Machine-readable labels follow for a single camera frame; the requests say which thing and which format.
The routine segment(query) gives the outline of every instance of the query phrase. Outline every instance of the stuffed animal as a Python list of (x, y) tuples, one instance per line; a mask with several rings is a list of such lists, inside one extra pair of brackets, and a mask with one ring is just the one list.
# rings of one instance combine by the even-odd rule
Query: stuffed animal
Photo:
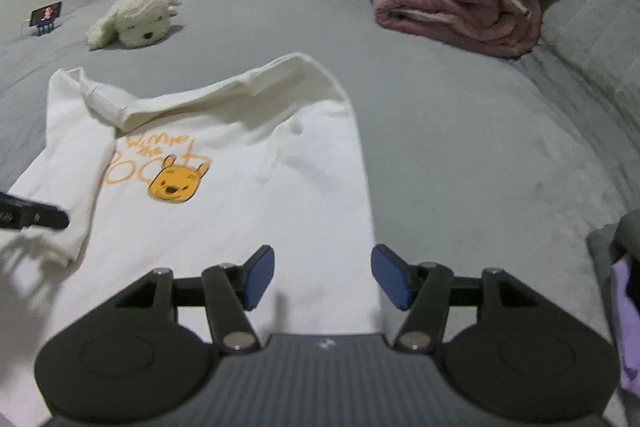
[(158, 42), (169, 33), (170, 16), (176, 14), (180, 0), (119, 0), (107, 15), (86, 33), (89, 50), (105, 47), (116, 37), (127, 48)]

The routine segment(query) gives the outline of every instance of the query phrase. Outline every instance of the rolled comforter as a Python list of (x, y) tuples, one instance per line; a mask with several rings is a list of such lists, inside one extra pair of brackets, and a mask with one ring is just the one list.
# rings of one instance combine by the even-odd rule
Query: rolled comforter
[(381, 26), (460, 48), (519, 57), (540, 37), (538, 0), (371, 0)]

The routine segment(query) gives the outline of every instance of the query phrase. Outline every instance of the purple cloth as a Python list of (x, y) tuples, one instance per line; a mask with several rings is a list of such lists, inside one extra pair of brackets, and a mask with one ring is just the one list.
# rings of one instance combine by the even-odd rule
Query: purple cloth
[(495, 57), (519, 57), (540, 37), (538, 0), (371, 0), (381, 26)]
[(618, 344), (623, 389), (640, 397), (640, 313), (626, 294), (631, 258), (625, 255), (611, 271), (613, 327)]

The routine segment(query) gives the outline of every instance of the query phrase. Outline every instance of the gray bed sheet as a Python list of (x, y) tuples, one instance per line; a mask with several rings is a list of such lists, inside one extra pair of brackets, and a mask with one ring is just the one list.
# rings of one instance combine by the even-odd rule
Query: gray bed sheet
[[(305, 52), (353, 103), (378, 241), (461, 275), (504, 267), (609, 336), (584, 238), (617, 220), (624, 201), (575, 122), (512, 63), (379, 28), (368, 0), (183, 0), (165, 41), (88, 52), (84, 32), (114, 1), (0, 48), (0, 189), (44, 147), (47, 81), (58, 68), (82, 66), (94, 80), (156, 96)], [(28, 306), (4, 276), (0, 298)], [(402, 315), (383, 306), (393, 336)], [(447, 334), (470, 322), (453, 314)], [(28, 331), (37, 338), (38, 325)], [(0, 346), (1, 385), (34, 343), (4, 328)], [(607, 417), (625, 424), (616, 401)]]

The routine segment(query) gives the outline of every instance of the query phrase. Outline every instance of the metal bolt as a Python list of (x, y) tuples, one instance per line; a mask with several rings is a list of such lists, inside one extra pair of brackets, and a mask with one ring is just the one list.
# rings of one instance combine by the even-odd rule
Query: metal bolt
[(429, 347), (431, 337), (421, 331), (409, 331), (400, 337), (400, 343), (412, 351), (421, 351)]
[(256, 339), (251, 333), (234, 331), (222, 339), (222, 343), (229, 349), (240, 351), (241, 349), (249, 349), (252, 347), (256, 343)]

